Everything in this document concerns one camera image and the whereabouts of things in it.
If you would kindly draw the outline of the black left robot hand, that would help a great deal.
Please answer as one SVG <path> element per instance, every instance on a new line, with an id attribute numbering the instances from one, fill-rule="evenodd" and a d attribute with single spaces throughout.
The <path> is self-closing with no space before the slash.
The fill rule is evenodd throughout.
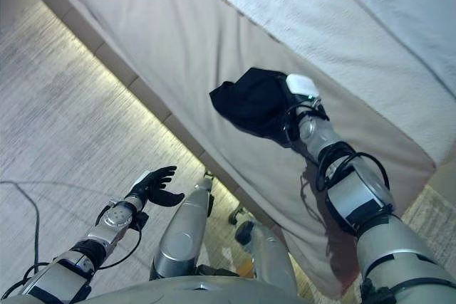
<path id="1" fill-rule="evenodd" d="M 138 199 L 142 204 L 141 209 L 144 208 L 148 201 L 163 207 L 177 206 L 185 198 L 185 195 L 183 193 L 175 194 L 166 190 L 166 186 L 172 181 L 176 170 L 176 166 L 167 166 L 155 171 L 145 171 L 134 183 L 125 199 Z"/>

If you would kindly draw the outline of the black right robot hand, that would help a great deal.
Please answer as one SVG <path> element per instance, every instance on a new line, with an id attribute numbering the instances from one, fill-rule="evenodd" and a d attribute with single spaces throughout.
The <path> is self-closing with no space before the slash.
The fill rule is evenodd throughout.
<path id="1" fill-rule="evenodd" d="M 289 74 L 285 79 L 286 86 L 292 98 L 291 109 L 304 116 L 329 120 L 321 103 L 320 92 L 309 77 L 300 74 Z"/>

